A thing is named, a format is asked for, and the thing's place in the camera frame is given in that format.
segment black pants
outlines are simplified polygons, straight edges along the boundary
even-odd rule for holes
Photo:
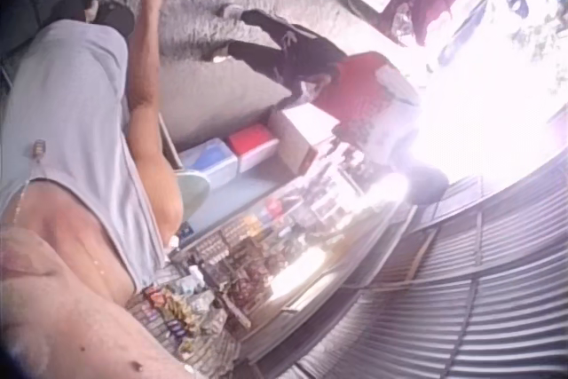
[[[47,27],[58,20],[74,20],[86,22],[84,4],[81,0],[61,0],[51,9],[50,18],[45,22]],[[132,11],[117,2],[102,4],[99,7],[94,24],[114,28],[123,37],[128,37],[134,29],[134,14]]]
[[[282,84],[292,91],[295,98],[301,95],[302,80],[322,73],[333,75],[335,64],[346,56],[325,37],[263,11],[245,11],[241,20],[245,24],[261,28],[280,49],[232,41],[229,43],[229,55]]]

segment person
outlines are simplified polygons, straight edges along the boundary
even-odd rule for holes
[[[124,9],[88,24],[72,7],[20,63],[0,144],[0,320],[28,377],[194,377],[124,309],[181,223],[158,128],[162,2],[141,0],[130,56],[112,27]]]
[[[386,57],[375,51],[348,56],[308,28],[237,4],[225,5],[219,15],[261,28],[280,48],[230,40],[210,54],[213,62],[241,60],[289,89],[291,95],[277,109],[311,102],[332,115],[339,123],[333,129],[331,151],[346,142],[381,173],[404,174],[410,203],[431,204],[443,198],[449,187],[446,175],[411,154],[420,96]]]

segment storage bin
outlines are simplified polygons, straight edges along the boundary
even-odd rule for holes
[[[219,138],[213,138],[179,155],[186,170],[203,173],[214,190],[234,179],[239,171],[239,160]]]
[[[229,145],[239,158],[239,172],[246,172],[272,157],[279,140],[262,124],[255,124],[232,134]]]

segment gray tank top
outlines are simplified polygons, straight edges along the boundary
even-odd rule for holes
[[[0,214],[32,179],[73,193],[106,228],[137,291],[163,266],[162,240],[124,137],[128,51],[112,28],[58,21],[21,61],[0,140]],[[46,143],[39,167],[31,147]]]

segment concrete ground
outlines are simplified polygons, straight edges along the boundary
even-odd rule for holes
[[[132,9],[138,0],[118,0]],[[229,38],[272,45],[257,28],[221,20],[227,2],[262,8],[335,41],[348,53],[388,53],[394,45],[354,17],[342,0],[168,0],[161,23],[163,116],[178,148],[223,137],[258,120],[287,91],[234,60],[203,62],[212,45]]]

